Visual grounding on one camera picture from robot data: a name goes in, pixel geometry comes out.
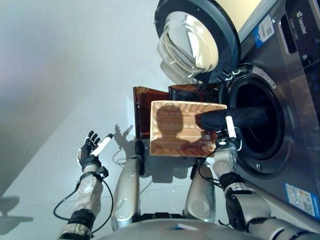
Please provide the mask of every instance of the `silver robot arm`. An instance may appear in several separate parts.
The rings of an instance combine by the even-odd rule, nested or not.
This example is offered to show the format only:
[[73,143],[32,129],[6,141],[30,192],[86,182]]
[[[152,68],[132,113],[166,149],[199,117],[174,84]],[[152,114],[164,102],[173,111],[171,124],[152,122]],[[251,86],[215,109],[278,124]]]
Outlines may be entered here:
[[100,143],[100,138],[91,131],[78,151],[78,163],[82,175],[77,185],[78,197],[68,223],[62,228],[58,240],[90,240],[94,221],[101,209],[102,180],[108,170],[101,166],[98,154],[113,137],[109,134]]
[[121,229],[140,220],[140,181],[144,169],[144,144],[135,142],[136,155],[126,161],[114,191],[114,208],[111,215],[113,230]]
[[232,119],[229,118],[226,122],[231,137],[215,151],[213,171],[223,188],[226,211],[232,227],[264,240],[319,239],[319,234],[271,217],[267,202],[252,188],[246,186],[245,181],[233,168],[237,159],[237,148],[233,144],[236,135],[232,130]]

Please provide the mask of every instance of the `black cable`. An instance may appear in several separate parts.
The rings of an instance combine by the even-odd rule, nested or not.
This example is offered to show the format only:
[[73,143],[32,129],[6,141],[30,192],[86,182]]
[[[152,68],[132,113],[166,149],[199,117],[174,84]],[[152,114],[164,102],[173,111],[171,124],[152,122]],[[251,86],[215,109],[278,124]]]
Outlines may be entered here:
[[111,196],[111,211],[110,211],[110,214],[109,214],[109,216],[108,216],[108,218],[104,221],[104,223],[100,226],[100,227],[98,227],[96,230],[94,230],[93,232],[92,232],[92,234],[94,234],[94,233],[96,233],[97,231],[99,231],[104,225],[106,225],[106,223],[109,221],[109,219],[111,218],[111,214],[112,214],[112,212],[113,212],[113,210],[114,210],[114,197],[113,197],[113,195],[112,195],[112,192],[111,192],[111,190],[110,190],[110,187],[108,186],[108,184],[105,182],[105,180],[102,180],[102,182],[106,185],[106,187],[108,188],[108,190],[109,190],[109,193],[110,193],[110,196]]
[[[211,154],[213,154],[213,153],[214,153],[214,151],[211,152],[209,155],[207,155],[207,156],[205,157],[205,160],[206,160]],[[219,188],[222,189],[222,186],[221,186],[221,184],[219,183],[219,180],[218,180],[218,179],[215,179],[215,178],[212,178],[212,177],[208,177],[208,176],[203,176],[203,175],[201,174],[200,168],[201,168],[202,165],[204,165],[203,162],[201,162],[201,163],[200,163],[200,166],[198,167],[198,173],[199,173],[199,175],[200,175],[203,179],[205,179],[205,180],[207,180],[208,182],[210,182],[211,184],[213,184],[213,185],[215,185],[215,186],[217,186],[217,187],[219,187]]]
[[63,216],[59,216],[59,215],[56,213],[56,211],[57,211],[58,207],[59,207],[65,200],[67,200],[67,199],[70,198],[73,194],[75,194],[75,192],[76,192],[76,191],[78,190],[78,188],[79,188],[79,185],[80,185],[80,182],[78,181],[78,182],[76,183],[76,186],[75,186],[75,189],[73,190],[73,192],[70,193],[68,196],[66,196],[64,199],[62,199],[62,200],[55,206],[55,208],[53,209],[53,215],[54,215],[55,217],[57,217],[58,219],[61,219],[61,220],[65,220],[65,221],[69,221],[69,220],[70,220],[69,218],[66,218],[66,217],[63,217]]

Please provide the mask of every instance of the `wicker basket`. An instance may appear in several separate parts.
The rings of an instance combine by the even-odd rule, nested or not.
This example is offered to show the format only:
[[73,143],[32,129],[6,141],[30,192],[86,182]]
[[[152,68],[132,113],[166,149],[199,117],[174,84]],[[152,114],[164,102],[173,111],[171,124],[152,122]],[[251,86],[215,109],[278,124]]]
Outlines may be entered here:
[[196,124],[195,115],[226,109],[224,104],[159,100],[151,103],[150,155],[206,157],[217,135]]

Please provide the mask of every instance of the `gray metal panel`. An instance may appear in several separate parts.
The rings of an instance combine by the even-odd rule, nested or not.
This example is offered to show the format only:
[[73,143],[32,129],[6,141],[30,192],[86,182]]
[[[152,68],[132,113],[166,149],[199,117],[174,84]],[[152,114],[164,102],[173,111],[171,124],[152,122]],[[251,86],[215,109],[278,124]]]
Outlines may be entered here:
[[285,1],[277,2],[269,13],[274,20],[274,35],[257,48],[251,33],[241,44],[242,62],[259,66],[276,84],[274,94],[284,113],[285,135],[279,152],[268,161],[286,161],[282,170],[272,175],[262,176],[240,166],[236,170],[283,200],[287,200],[285,183],[319,198],[319,123],[299,54],[288,53],[284,42],[280,20],[285,15]]

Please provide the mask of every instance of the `black joint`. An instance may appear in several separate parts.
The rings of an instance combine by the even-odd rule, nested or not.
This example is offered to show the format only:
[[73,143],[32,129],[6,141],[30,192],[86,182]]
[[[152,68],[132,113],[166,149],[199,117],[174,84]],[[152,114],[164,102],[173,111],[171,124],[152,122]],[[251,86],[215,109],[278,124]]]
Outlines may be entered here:
[[90,240],[91,236],[89,232],[86,232],[84,235],[79,235],[76,233],[64,233],[60,236],[59,239],[64,240]]
[[97,165],[99,168],[101,167],[101,162],[99,161],[99,158],[97,156],[94,155],[90,155],[87,158],[85,158],[84,160],[82,160],[80,162],[81,167],[82,167],[82,171],[90,166],[90,165]]
[[72,213],[68,224],[82,224],[92,230],[96,216],[89,209],[82,208]]
[[247,226],[246,227],[247,231],[248,231],[248,228],[249,228],[250,224],[253,224],[253,225],[255,225],[255,224],[263,224],[268,219],[270,219],[270,218],[267,218],[267,217],[256,217],[256,218],[251,219],[246,225]]
[[234,195],[225,195],[225,208],[231,226],[240,231],[247,229],[244,213],[239,200]]
[[230,184],[244,183],[245,181],[239,174],[235,172],[228,172],[219,177],[219,182],[223,190],[225,190]]
[[192,166],[192,170],[191,170],[191,174],[190,174],[190,179],[191,179],[191,180],[194,179],[194,176],[195,176],[195,174],[196,174],[196,172],[197,172],[197,167],[198,167],[198,164],[194,164],[194,165]]
[[98,178],[100,182],[102,182],[102,179],[105,179],[108,176],[109,176],[109,172],[104,166],[99,167],[95,171],[95,177]]
[[94,175],[96,175],[96,172],[94,172],[94,171],[87,171],[87,172],[85,172],[84,174],[82,174],[82,175],[80,176],[80,182],[82,181],[82,179],[84,179],[85,177],[87,177],[87,176],[89,176],[89,175],[94,176]]

